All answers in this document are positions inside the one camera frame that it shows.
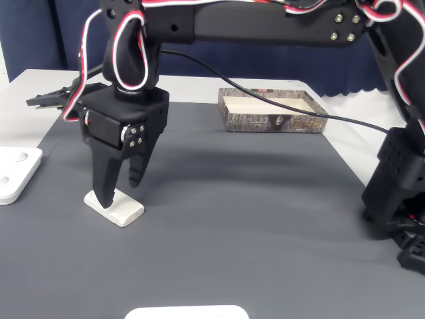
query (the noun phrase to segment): white foam block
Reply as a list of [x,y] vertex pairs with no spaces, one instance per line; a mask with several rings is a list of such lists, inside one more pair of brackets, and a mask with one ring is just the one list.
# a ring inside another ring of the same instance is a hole
[[84,202],[103,217],[120,227],[129,225],[145,212],[145,207],[141,203],[116,188],[114,202],[109,208],[104,209],[100,205],[94,191],[89,192],[85,196]]
[[138,308],[126,319],[249,319],[239,306]]

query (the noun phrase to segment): cardboard box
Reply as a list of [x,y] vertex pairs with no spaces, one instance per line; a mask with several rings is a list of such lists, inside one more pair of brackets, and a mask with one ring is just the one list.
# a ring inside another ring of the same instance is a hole
[[[305,90],[251,91],[265,98],[310,112],[327,114]],[[221,88],[218,92],[218,108],[228,132],[287,132],[322,133],[327,118],[318,118],[286,110],[256,98],[235,88]]]

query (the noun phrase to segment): dark blue curtain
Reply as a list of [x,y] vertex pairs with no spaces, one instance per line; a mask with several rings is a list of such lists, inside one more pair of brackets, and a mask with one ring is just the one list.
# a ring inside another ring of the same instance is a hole
[[28,68],[63,68],[46,0],[0,0],[0,43],[10,81]]
[[[14,0],[7,3],[15,3],[12,6],[16,7],[16,3],[39,4],[40,2],[46,3],[46,1],[34,0]],[[63,38],[66,63],[69,69],[76,70],[78,67],[77,55],[82,26],[87,16],[99,7],[98,0],[56,0],[55,5],[60,21],[60,34]],[[6,9],[9,5],[2,4],[2,6]],[[27,25],[26,21],[22,24],[21,31],[31,27]],[[51,27],[52,23],[46,23],[46,29],[48,29],[48,25]],[[1,27],[8,28],[3,21],[0,21]],[[46,35],[52,36],[54,33],[50,30],[39,36],[45,39]],[[102,18],[96,18],[90,27],[88,35],[89,67],[102,63],[108,38],[109,34],[105,23]],[[30,39],[30,43],[37,41],[38,39]],[[13,49],[6,48],[9,49],[9,56],[13,55],[13,51],[19,50],[17,47],[15,45]],[[334,96],[339,93],[348,94],[359,90],[386,89],[366,37],[359,39],[354,45],[342,49],[205,42],[197,42],[193,45],[164,45],[164,47],[189,53],[229,77],[300,80],[310,85],[319,95]],[[33,60],[38,58],[46,60],[45,57],[39,57],[40,53],[38,51],[35,53]],[[56,53],[57,48],[51,51],[50,55]],[[11,78],[17,75],[15,70],[24,70],[29,67],[57,67],[57,61],[52,58],[50,59],[50,65],[47,62],[44,65],[41,65],[42,63],[39,61],[37,63],[33,62],[35,61],[31,60],[31,63],[17,65],[20,64],[19,58],[13,57],[10,59],[10,57],[6,56],[8,66],[11,63],[15,64],[10,66],[14,70],[10,74]],[[211,76],[207,70],[191,61],[164,54],[161,57],[160,71],[161,74],[171,75]]]

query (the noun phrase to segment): table surface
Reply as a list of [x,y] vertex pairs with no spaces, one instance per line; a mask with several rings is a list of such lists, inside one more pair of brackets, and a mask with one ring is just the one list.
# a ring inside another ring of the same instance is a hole
[[123,318],[235,304],[251,319],[423,315],[424,277],[361,219],[363,184],[321,134],[233,134],[216,104],[170,103],[121,229],[86,206],[90,150],[58,119],[0,214],[0,318]]

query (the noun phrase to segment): black cable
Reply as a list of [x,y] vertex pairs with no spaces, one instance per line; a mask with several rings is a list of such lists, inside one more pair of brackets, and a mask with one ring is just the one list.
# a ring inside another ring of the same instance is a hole
[[96,76],[102,72],[102,65],[99,64],[98,66],[95,66],[94,68],[91,68],[89,71],[87,71],[87,80],[91,79],[93,76]]
[[237,83],[231,81],[231,79],[225,77],[223,74],[221,74],[219,71],[213,69],[211,66],[207,65],[206,63],[198,60],[197,58],[194,58],[193,56],[190,56],[186,53],[183,52],[178,52],[178,51],[172,51],[172,50],[161,50],[162,53],[165,54],[172,54],[172,55],[178,55],[178,56],[182,56],[183,58],[188,58],[189,60],[192,60],[193,62],[196,62],[200,65],[202,65],[204,68],[207,68],[208,70],[210,70],[212,73],[214,73],[215,75],[217,75],[219,78],[221,78],[222,80],[224,80],[226,83],[230,84],[231,86],[237,88],[238,90],[241,90],[243,93],[246,93],[247,95],[252,96],[253,98],[257,98],[265,103],[269,103],[275,106],[278,106],[280,108],[285,108],[287,110],[291,110],[297,113],[301,113],[301,114],[305,114],[305,115],[310,115],[310,116],[316,116],[318,118],[330,118],[332,120],[338,120],[338,121],[344,121],[344,122],[348,122],[348,123],[353,123],[353,124],[358,124],[358,125],[363,125],[366,126],[367,128],[373,128],[374,130],[378,130],[382,133],[388,133],[388,130],[385,130],[384,128],[381,128],[379,126],[373,125],[373,124],[369,124],[366,122],[362,122],[362,121],[357,121],[357,120],[352,120],[350,118],[344,118],[342,116],[334,116],[334,115],[328,115],[328,114],[320,114],[320,113],[315,113],[315,112],[309,112],[309,111],[304,111],[304,110],[299,110],[297,108],[293,108],[291,106],[285,105],[285,104],[280,104],[274,101],[271,101],[267,98],[263,98],[262,96],[255,94],[251,91],[249,91],[246,88],[241,87],[240,85],[238,85]]

